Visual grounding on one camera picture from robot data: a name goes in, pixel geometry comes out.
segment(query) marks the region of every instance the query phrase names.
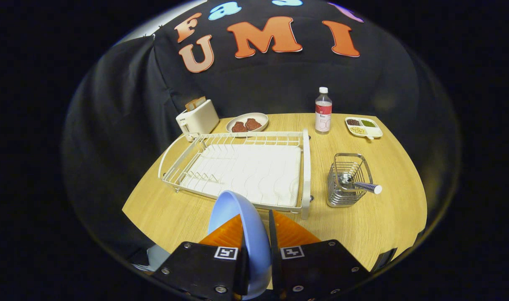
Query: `black cloth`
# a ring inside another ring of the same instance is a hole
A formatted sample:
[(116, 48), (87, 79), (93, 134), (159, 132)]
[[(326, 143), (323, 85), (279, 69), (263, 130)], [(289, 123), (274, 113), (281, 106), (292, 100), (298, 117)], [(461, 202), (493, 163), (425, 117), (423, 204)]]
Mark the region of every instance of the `black cloth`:
[[(364, 23), (325, 2), (239, 2), (241, 11), (209, 20), (216, 5), (203, 3), (163, 25), (155, 36), (112, 47), (77, 89), (62, 157), (69, 197), (93, 234), (128, 246), (127, 255), (131, 246), (152, 244), (121, 209), (146, 170), (180, 135), (175, 116), (188, 101), (212, 99), (220, 118), (314, 112), (320, 86), (328, 87), (333, 112), (377, 116), (394, 133), (420, 173), (430, 213), (435, 211), (433, 204), (453, 185), (450, 168), (459, 160), (458, 130), (447, 95), (416, 55), (361, 15), (355, 14)], [(174, 27), (197, 12), (203, 15), (195, 32), (178, 43)], [(234, 57), (237, 46), (226, 31), (229, 25), (247, 21), (263, 29), (270, 17), (280, 15), (293, 18), (302, 51), (275, 53), (273, 41), (266, 53), (256, 49), (252, 57)], [(360, 57), (333, 53), (333, 36), (323, 20), (351, 27)], [(193, 44), (196, 61), (203, 61), (196, 40), (207, 34), (212, 35), (214, 62), (206, 71), (191, 73), (178, 51)], [(437, 124), (442, 118), (445, 122)]]

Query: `blue letter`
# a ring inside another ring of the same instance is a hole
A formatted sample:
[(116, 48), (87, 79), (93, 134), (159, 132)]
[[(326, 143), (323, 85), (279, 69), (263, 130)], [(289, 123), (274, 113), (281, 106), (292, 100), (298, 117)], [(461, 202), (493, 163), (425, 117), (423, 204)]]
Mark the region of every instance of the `blue letter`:
[(224, 15), (233, 15), (233, 14), (239, 12), (241, 9), (242, 8), (238, 7), (237, 2), (226, 2), (220, 6), (216, 6), (216, 7), (212, 8), (208, 19), (209, 20), (217, 20), (220, 17), (223, 17)]
[(278, 5), (278, 6), (300, 6), (303, 5), (303, 2), (301, 0), (273, 0), (271, 3)]
[(364, 23), (363, 19), (360, 19), (360, 18), (358, 18), (358, 17), (355, 17), (351, 11), (349, 11), (349, 10), (347, 10), (347, 9), (343, 8), (342, 6), (336, 5), (336, 4), (331, 3), (331, 2), (327, 2), (327, 4), (330, 4), (330, 5), (332, 5), (332, 6), (336, 7), (336, 8), (338, 8), (338, 10), (339, 10), (342, 14), (344, 14), (344, 15), (346, 15), (346, 16), (348, 16), (348, 17), (350, 17), (351, 19), (353, 19), (353, 20), (355, 20), (355, 21), (357, 21), (357, 22), (360, 22), (360, 23)]

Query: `orange letter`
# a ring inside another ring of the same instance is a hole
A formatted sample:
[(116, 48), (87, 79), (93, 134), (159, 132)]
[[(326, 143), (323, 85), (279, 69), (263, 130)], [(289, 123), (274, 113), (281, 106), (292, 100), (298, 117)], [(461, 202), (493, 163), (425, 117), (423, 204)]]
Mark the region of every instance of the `orange letter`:
[(303, 49), (298, 44), (291, 31), (291, 23), (293, 19), (290, 17), (272, 17), (266, 22), (264, 30), (251, 25), (249, 22), (240, 22), (230, 25), (227, 30), (234, 33), (238, 51), (235, 57), (241, 59), (249, 57), (256, 53), (254, 49), (249, 47), (251, 42), (262, 53), (266, 53), (270, 48), (272, 38), (275, 38), (275, 45), (271, 48), (276, 53), (297, 52)]
[(353, 41), (351, 40), (351, 36), (349, 35), (351, 29), (348, 26), (333, 21), (321, 21), (321, 22), (327, 25), (331, 29), (331, 32), (333, 33), (334, 53), (352, 57), (360, 56), (360, 53), (358, 53), (358, 51), (356, 51), (356, 49), (354, 49), (353, 47)]
[(201, 15), (200, 12), (196, 13), (195, 15), (192, 15), (188, 19), (185, 19), (184, 22), (178, 24), (175, 27), (175, 30), (178, 32), (178, 42), (182, 42), (185, 38), (188, 36), (191, 36), (195, 31), (191, 29), (192, 27), (195, 27), (197, 25), (196, 18), (199, 18)]
[(184, 65), (186, 65), (186, 68), (190, 72), (193, 72), (194, 74), (203, 72), (210, 68), (210, 66), (214, 63), (214, 53), (212, 51), (212, 45), (210, 45), (211, 38), (212, 35), (208, 35), (197, 40), (197, 44), (201, 45), (201, 48), (203, 48), (204, 61), (202, 63), (197, 63), (195, 61), (195, 57), (193, 57), (193, 52), (191, 51), (193, 49), (193, 44), (185, 46), (178, 52), (184, 60)]

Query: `green beans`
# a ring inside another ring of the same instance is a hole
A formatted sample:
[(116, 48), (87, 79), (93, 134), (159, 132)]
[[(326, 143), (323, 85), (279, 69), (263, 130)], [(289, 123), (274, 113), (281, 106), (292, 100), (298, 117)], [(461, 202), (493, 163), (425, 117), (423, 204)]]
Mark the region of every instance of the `green beans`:
[(370, 128), (374, 128), (375, 127), (375, 124), (367, 121), (367, 120), (362, 120), (362, 124), (365, 125), (365, 126), (369, 126)]

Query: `white wire dish rack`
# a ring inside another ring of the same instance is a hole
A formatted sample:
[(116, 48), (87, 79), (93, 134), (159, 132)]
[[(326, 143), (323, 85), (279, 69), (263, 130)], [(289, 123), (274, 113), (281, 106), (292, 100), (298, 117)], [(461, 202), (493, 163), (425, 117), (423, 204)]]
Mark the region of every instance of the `white wire dish rack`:
[(310, 144), (308, 131), (199, 135), (169, 170), (158, 177), (176, 192), (216, 199), (231, 190), (255, 207), (291, 211), (308, 218)]

